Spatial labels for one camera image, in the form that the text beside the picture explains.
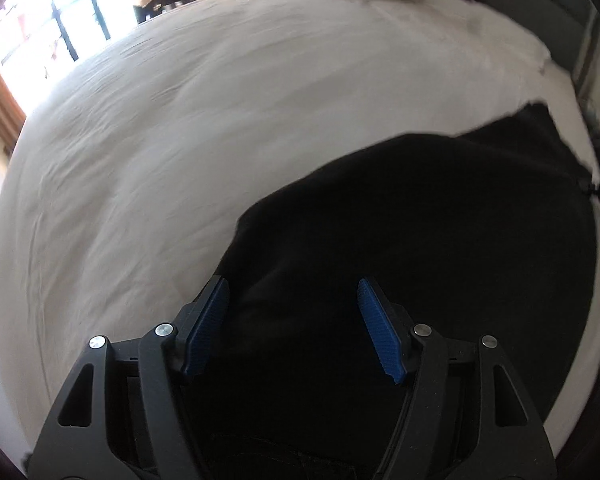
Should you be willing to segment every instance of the white bed sheet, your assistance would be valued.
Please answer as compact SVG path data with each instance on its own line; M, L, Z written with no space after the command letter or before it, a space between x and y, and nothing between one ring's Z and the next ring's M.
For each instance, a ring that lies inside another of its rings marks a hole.
M563 70L426 5L203 0L76 67L27 119L0 197L0 373L28 441L88 339L172 319L256 200L395 134L455 135L538 99L598 176ZM596 215L594 304L546 422L556 451L600 360Z

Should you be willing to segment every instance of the black cloth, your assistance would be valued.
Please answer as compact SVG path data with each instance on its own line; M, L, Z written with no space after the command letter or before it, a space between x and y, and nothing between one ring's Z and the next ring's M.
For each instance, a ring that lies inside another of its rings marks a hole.
M243 450L282 446L282 462L306 453L370 478L404 391L360 316L364 276L447 338L496 336L546 417L592 297L596 231L581 178L536 104L455 138L394 137L252 206L218 266L230 306L189 397L208 461L226 451L214 443L245 437ZM241 456L257 468L244 458L257 451Z

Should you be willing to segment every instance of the metal pin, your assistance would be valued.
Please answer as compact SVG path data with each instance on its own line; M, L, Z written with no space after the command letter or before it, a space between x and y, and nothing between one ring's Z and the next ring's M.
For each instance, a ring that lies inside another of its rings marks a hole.
M431 327L429 325L425 325L424 323L420 323L413 327L413 331L421 337L431 335Z
M169 323L162 323L155 327L155 335L159 335L160 337L164 337L173 332L173 325Z
M482 338L482 344L487 348L496 348L496 346L498 346L498 340L492 335L486 335Z
M95 349L102 348L104 346L104 343L106 343L106 342L107 342L107 340L104 339L103 336L97 335L96 337L92 337L90 339L89 346L91 348L95 348Z

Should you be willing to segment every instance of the gray headboard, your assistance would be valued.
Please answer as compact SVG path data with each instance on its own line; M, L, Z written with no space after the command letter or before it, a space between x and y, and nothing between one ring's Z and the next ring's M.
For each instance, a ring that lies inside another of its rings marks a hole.
M478 0L528 28L549 48L553 60L571 73L588 44L589 0Z

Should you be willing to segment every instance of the blue gripper pad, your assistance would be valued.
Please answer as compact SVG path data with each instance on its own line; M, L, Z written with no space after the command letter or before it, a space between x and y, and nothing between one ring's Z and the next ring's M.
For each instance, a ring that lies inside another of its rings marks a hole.
M196 321L189 337L185 360L181 372L185 377L200 375L211 354L211 344L216 338L220 325L229 305L229 285L227 280L220 280L202 307L200 317Z
M358 283L358 307L384 372L394 378L396 384L401 384L407 377L402 364L402 342L366 278Z

